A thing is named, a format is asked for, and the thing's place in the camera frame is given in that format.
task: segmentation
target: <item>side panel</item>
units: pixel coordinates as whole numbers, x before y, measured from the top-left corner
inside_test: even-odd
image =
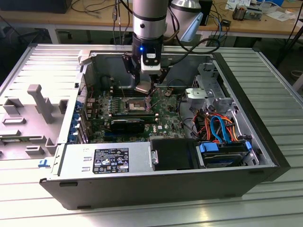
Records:
[[[231,87],[232,92],[237,97],[239,103],[241,104],[241,108],[244,110],[248,120],[250,121],[252,127],[256,131],[267,153],[270,155],[275,165],[279,166],[277,172],[275,172],[274,175],[266,179],[266,181],[274,181],[279,176],[287,172],[290,169],[290,165],[288,164],[280,148],[274,141],[273,137],[270,135],[263,121],[259,117],[257,111],[255,110],[255,108],[247,98],[245,92],[241,88],[240,84],[238,83],[237,79],[232,73],[230,67],[225,62],[222,55],[220,53],[215,53],[214,58],[219,64],[220,70],[224,74],[227,83]]]
[[[66,209],[118,207],[240,197],[276,168],[213,173],[46,181],[40,184]]]

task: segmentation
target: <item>power cable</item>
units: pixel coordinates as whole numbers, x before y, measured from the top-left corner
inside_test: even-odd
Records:
[[[301,7],[300,7],[300,10],[299,10],[299,15],[298,15],[298,18],[294,24],[294,27],[293,27],[293,30],[291,32],[291,34],[289,35],[285,45],[284,45],[284,48],[283,50],[281,51],[277,61],[276,61],[276,64],[275,64],[275,67],[278,68],[279,65],[281,64],[281,62],[284,60],[284,58],[287,56],[288,52],[290,51],[290,49],[293,47],[293,45],[295,44],[295,42],[298,40],[298,38],[301,36],[302,32],[303,32],[303,27],[300,28],[299,32],[295,35],[295,37],[293,38],[293,40],[290,42],[290,44],[288,45],[288,42],[291,38],[291,36],[293,35],[294,33],[294,29],[296,28],[297,26],[297,23],[299,21],[299,18],[300,18],[300,15],[301,15],[301,11],[302,11],[302,8],[303,8],[303,2],[301,4]]]
[[[81,0],[76,0],[76,1],[71,5],[71,9],[74,10],[74,11],[76,11],[76,12],[80,12],[80,13],[96,12],[96,11],[100,11],[100,10],[109,8],[109,7],[111,7],[111,6],[114,6],[114,4],[112,4],[112,5],[109,5],[109,6],[105,6],[105,7],[103,7],[103,8],[100,8],[100,9],[82,11],[82,10],[77,10],[77,9],[74,8],[74,5],[75,5],[77,2],[79,2],[79,1],[81,1]]]
[[[176,15],[175,15],[172,11],[170,11],[170,14],[171,14],[171,20],[172,20],[172,25],[173,25],[174,31],[176,31],[175,20],[176,20],[176,23],[177,23],[178,28],[180,28],[180,23],[179,23],[179,21],[178,21],[178,18],[176,17]],[[186,50],[187,52],[186,52],[179,60],[177,60],[177,61],[175,61],[175,62],[172,62],[172,63],[170,64],[170,66],[179,63],[179,62],[182,61],[185,57],[187,57],[190,53],[193,53],[193,54],[208,54],[208,53],[212,53],[212,52],[218,50],[219,47],[220,47],[220,42],[219,42],[219,40],[218,40],[218,39],[214,39],[214,38],[203,39],[203,40],[199,41],[196,45],[194,45],[194,46],[193,46],[192,48],[190,48],[190,49],[186,48],[186,47],[181,43],[181,41],[180,41],[179,38],[178,38],[178,35],[176,36],[176,39],[177,39],[178,44],[179,44],[184,50]],[[210,51],[207,51],[207,52],[194,52],[194,51],[193,51],[198,45],[200,45],[201,43],[204,43],[204,42],[206,42],[206,41],[215,41],[215,42],[218,44],[218,46],[217,46],[216,48],[210,50]]]
[[[120,2],[127,9],[128,12],[130,12],[131,14],[133,14],[133,11],[129,8],[129,4],[126,5],[123,0],[120,0]]]
[[[123,37],[122,37],[122,45],[124,45],[124,41],[125,41],[125,34],[128,30],[129,24],[130,24],[130,12],[127,11],[127,15],[128,15],[128,21],[127,21],[127,26],[125,28],[125,31],[123,33]]]
[[[120,4],[118,4],[118,17],[119,17],[119,39],[120,39],[120,45],[122,45],[122,40],[121,40],[121,14],[120,14]]]

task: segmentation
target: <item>white label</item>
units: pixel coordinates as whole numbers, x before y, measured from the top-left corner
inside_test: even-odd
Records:
[[[155,53],[147,53],[146,57],[147,58],[156,58],[156,54]]]

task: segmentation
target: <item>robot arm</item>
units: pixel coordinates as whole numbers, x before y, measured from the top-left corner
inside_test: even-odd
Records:
[[[169,0],[133,1],[133,58],[143,73],[160,72],[163,35]]]
[[[147,94],[154,84],[163,82],[169,71],[160,63],[168,4],[169,0],[133,0],[133,54],[123,55],[123,61],[135,79],[136,89]],[[140,72],[150,75],[151,84],[140,82]]]

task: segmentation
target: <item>blue latch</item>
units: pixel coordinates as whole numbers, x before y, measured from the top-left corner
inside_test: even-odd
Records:
[[[76,106],[75,106],[75,108],[76,108],[76,109],[79,109],[79,108],[82,108],[82,107],[83,107],[82,103],[79,102],[79,101],[76,101]]]
[[[201,143],[199,148],[201,153],[204,153],[206,151],[208,152],[219,151],[218,145],[216,143]]]
[[[78,124],[77,121],[75,121],[75,120],[72,120],[72,121],[71,121],[71,126],[72,126],[72,127],[77,126],[77,124]]]
[[[72,118],[73,118],[74,120],[79,119],[79,117],[80,117],[80,115],[77,114],[77,113],[74,113],[74,114],[72,115]]]
[[[247,150],[249,150],[249,151],[252,150],[251,144],[248,141],[245,142],[245,146],[246,146]]]
[[[38,167],[39,168],[41,168],[41,167],[47,168],[47,167],[51,167],[51,166],[49,165],[49,160],[47,158],[44,158],[44,159],[40,160],[40,162],[38,164]]]
[[[74,132],[76,132],[76,131],[77,131],[76,128],[70,127],[70,133],[74,133]]]
[[[67,139],[69,142],[73,142],[76,140],[76,137],[74,135],[68,135]]]

